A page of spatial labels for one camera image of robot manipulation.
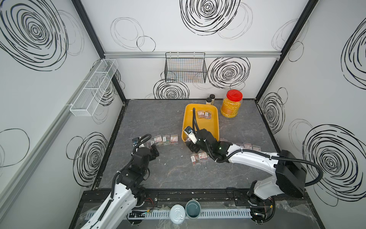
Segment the paper clip box table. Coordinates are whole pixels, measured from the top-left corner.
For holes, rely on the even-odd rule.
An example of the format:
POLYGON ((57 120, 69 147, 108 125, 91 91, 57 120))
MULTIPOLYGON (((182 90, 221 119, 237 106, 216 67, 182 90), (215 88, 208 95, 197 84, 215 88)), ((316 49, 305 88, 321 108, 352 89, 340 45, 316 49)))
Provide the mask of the paper clip box table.
POLYGON ((170 143, 171 143, 171 145, 177 145, 179 143, 179 136, 170 135, 170 143))

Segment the yellow plastic tray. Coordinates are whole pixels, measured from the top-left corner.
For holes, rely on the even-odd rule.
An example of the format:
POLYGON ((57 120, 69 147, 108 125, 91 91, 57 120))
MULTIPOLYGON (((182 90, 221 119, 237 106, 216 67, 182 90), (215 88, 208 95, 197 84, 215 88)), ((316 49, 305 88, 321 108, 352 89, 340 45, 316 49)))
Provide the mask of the yellow plastic tray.
POLYGON ((200 129, 204 128, 211 132, 215 139, 220 140, 219 134, 219 113, 215 106, 205 104, 188 104, 185 107, 185 114, 183 119, 181 139, 185 142, 188 136, 184 132, 185 128, 193 126, 193 108, 197 111, 206 111, 211 114, 211 119, 197 118, 197 123, 200 129))

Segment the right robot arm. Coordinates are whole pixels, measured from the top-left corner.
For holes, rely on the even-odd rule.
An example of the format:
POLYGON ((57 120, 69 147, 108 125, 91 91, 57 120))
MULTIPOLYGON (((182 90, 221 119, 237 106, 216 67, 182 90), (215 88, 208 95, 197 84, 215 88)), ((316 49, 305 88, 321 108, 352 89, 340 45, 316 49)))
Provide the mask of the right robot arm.
POLYGON ((206 129, 184 129, 189 147, 195 152, 202 150, 216 163, 233 163, 253 167, 271 175, 264 180, 254 181, 248 196, 268 199, 279 194, 302 198, 305 192, 307 170, 288 151, 267 153, 246 149, 236 144, 218 141, 206 129))

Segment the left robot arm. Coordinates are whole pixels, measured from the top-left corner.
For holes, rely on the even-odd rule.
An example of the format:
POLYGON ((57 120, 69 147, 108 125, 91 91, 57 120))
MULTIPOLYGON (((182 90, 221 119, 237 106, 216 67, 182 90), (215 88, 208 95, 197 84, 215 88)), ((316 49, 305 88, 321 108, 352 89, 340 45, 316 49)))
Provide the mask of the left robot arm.
POLYGON ((141 183, 150 172, 150 161, 158 156, 159 151, 155 144, 149 148, 135 148, 128 164, 113 177, 109 197, 82 228, 116 229, 133 208, 143 205, 145 188, 141 183))

